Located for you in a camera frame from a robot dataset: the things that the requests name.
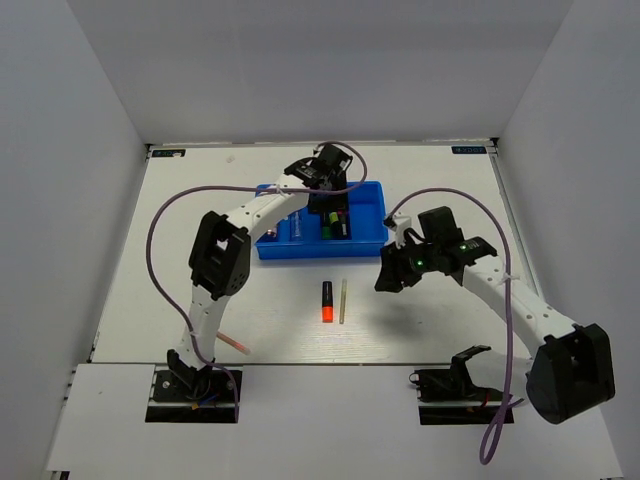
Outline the clear spray bottle blue cap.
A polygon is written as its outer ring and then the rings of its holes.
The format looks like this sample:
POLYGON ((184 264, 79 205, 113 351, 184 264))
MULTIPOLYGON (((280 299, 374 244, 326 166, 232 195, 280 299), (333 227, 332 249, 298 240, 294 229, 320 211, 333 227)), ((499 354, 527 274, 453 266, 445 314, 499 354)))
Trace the clear spray bottle blue cap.
POLYGON ((292 241, 301 242, 303 235, 303 217, 301 210, 294 212, 290 216, 290 238, 292 241))

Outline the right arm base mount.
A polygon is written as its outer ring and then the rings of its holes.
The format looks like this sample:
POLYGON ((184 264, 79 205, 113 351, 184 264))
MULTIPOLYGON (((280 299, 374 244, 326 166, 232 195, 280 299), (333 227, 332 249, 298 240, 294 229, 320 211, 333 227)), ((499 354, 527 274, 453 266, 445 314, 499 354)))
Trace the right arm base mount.
POLYGON ((502 402, 498 390, 455 386, 448 369, 414 370, 408 380, 417 392, 421 426, 488 425, 502 402))

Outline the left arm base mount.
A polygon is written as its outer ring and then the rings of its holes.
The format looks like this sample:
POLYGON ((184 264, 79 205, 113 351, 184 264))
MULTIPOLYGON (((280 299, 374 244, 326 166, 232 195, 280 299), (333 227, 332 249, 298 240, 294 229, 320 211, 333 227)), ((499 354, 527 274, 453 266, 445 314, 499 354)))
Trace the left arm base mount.
POLYGON ((145 414, 146 423, 234 424, 235 397, 229 377, 220 370, 191 391, 169 369, 157 369, 145 414))

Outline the pink highlighter black body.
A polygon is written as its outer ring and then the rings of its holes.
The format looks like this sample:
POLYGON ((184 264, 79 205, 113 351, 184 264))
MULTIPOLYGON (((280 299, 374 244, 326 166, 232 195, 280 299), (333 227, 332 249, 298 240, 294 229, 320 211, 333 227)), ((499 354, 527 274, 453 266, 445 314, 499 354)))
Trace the pink highlighter black body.
POLYGON ((338 215, 340 220, 342 237, 344 239, 347 239, 349 236, 348 215, 344 211, 340 211, 338 215))

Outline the orange highlighter black body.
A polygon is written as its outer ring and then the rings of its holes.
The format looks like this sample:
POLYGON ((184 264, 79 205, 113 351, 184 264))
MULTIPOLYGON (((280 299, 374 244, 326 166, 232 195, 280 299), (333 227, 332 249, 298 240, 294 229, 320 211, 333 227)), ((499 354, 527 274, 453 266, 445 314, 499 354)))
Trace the orange highlighter black body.
POLYGON ((322 283, 321 314, 323 323, 334 320, 333 284, 331 281, 322 283))

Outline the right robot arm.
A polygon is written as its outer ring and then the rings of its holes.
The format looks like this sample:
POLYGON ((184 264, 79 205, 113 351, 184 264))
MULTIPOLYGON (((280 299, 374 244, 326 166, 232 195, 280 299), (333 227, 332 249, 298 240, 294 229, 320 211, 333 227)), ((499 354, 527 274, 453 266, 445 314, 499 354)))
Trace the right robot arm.
POLYGON ((525 283, 508 276, 506 262, 481 237, 467 238, 448 207, 423 212, 422 231, 411 219, 390 215, 384 225, 394 240, 382 248, 378 292, 399 293, 423 275, 438 272, 482 300, 525 345, 525 358, 508 358, 486 345, 452 356, 446 369, 417 373, 413 384, 425 403, 478 400, 504 392, 511 375, 514 400, 532 404, 551 424, 560 424, 611 400, 615 383, 610 339, 597 324, 582 326, 552 308, 525 283))

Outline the slim pink highlighter pen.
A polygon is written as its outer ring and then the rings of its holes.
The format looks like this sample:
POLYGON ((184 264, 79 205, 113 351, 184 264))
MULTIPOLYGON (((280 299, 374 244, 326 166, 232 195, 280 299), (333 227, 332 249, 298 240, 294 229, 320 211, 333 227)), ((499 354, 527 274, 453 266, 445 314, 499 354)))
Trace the slim pink highlighter pen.
POLYGON ((232 348, 234 348, 235 350, 239 351, 243 355, 249 356, 251 354, 251 350, 247 346, 245 346, 244 344, 234 340, 233 338, 229 337, 228 335, 225 335, 222 332, 218 332, 216 337, 220 341, 222 341, 225 344, 231 346, 232 348))

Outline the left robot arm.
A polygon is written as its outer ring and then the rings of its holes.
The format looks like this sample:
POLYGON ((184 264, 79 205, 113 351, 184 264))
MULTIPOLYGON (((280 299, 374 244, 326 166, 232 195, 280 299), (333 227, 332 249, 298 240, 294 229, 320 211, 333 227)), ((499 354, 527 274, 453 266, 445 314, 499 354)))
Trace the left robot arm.
POLYGON ((207 213, 201 220, 189 257, 192 300, 188 326, 180 344, 167 352, 177 387, 199 399, 211 387, 207 371, 215 360, 215 340, 230 298, 249 279, 255 242, 289 214, 307 206, 312 190, 346 188, 352 157, 325 145, 312 157, 285 168, 277 181, 250 201, 225 213, 207 213))

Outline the green highlighter black body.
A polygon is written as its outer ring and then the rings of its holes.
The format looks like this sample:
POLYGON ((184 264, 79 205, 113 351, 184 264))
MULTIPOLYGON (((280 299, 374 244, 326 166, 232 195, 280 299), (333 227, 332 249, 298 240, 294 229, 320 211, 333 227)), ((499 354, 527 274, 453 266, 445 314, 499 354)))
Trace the green highlighter black body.
POLYGON ((332 239, 332 233, 331 233, 331 227, 330 227, 328 215, 325 213, 321 215, 321 239, 322 240, 332 239))

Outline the yellow highlighter black body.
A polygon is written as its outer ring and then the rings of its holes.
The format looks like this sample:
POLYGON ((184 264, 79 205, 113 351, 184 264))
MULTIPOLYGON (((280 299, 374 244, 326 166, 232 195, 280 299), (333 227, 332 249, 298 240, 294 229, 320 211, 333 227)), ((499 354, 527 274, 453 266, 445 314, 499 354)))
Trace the yellow highlighter black body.
POLYGON ((329 228, 333 239, 342 237, 342 226, 337 212, 330 212, 328 215, 329 228))

